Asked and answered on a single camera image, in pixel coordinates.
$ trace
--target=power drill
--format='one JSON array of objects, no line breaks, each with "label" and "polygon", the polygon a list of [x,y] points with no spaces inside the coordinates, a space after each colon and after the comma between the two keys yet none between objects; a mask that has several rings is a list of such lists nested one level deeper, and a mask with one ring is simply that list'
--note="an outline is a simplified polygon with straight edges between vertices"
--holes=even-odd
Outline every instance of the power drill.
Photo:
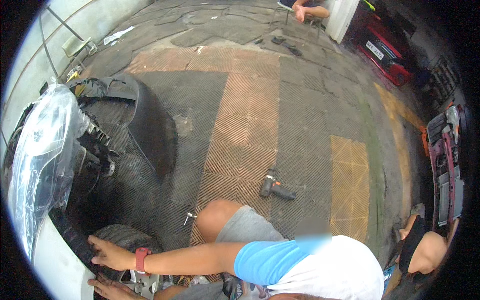
[{"label": "power drill", "polygon": [[267,176],[260,190],[260,196],[268,197],[271,193],[276,194],[280,198],[287,200],[293,200],[297,197],[297,193],[289,192],[287,189],[282,188],[281,183],[275,179],[275,169],[272,167],[268,169]]}]

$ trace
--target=person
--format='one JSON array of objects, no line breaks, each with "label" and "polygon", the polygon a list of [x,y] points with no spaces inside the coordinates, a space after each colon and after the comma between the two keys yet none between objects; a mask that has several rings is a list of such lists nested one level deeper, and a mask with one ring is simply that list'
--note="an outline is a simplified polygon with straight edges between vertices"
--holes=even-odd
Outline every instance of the person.
[{"label": "person", "polygon": [[425,219],[412,214],[405,228],[398,231],[400,242],[397,244],[398,268],[404,274],[420,272],[429,274],[438,268],[452,242],[458,226],[458,218],[451,225],[447,238],[436,232],[428,231]]},{"label": "person", "polygon": [[[158,291],[156,300],[382,297],[382,269],[368,247],[357,240],[330,234],[328,242],[309,254],[295,240],[284,239],[251,207],[227,200],[210,202],[196,222],[206,244],[147,255],[144,271],[162,275],[227,272],[224,281],[189,288],[171,286]],[[89,236],[88,241],[98,252],[92,263],[137,270],[135,254],[95,236]],[[108,299],[138,299],[121,284],[101,276],[88,284]]]},{"label": "person", "polygon": [[295,17],[301,23],[305,21],[305,15],[328,18],[330,12],[325,7],[319,5],[316,0],[280,0],[280,2],[295,11]]}]

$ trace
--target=red car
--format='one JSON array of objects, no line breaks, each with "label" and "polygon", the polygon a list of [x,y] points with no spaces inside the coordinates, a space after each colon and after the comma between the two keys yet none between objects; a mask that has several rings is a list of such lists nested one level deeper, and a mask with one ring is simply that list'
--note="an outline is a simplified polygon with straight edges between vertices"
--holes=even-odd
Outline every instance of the red car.
[{"label": "red car", "polygon": [[401,86],[412,79],[414,59],[408,40],[393,19],[370,14],[353,42],[393,84]]}]

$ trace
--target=knee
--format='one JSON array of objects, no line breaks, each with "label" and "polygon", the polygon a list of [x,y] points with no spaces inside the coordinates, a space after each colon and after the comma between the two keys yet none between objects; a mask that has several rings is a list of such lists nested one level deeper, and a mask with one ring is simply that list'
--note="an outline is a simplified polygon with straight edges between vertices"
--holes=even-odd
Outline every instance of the knee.
[{"label": "knee", "polygon": [[237,202],[224,199],[213,200],[198,213],[197,223],[207,225],[222,222],[229,219],[240,207],[241,205]]}]

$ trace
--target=license plate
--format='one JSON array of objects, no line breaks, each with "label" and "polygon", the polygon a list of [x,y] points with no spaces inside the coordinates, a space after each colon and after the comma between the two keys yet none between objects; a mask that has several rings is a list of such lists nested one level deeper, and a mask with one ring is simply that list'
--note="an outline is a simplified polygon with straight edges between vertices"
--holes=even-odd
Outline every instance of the license plate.
[{"label": "license plate", "polygon": [[384,54],[380,52],[380,50],[375,47],[375,45],[372,44],[371,41],[367,41],[367,48],[370,49],[370,51],[373,52],[379,60],[382,60],[382,58],[384,58]]}]

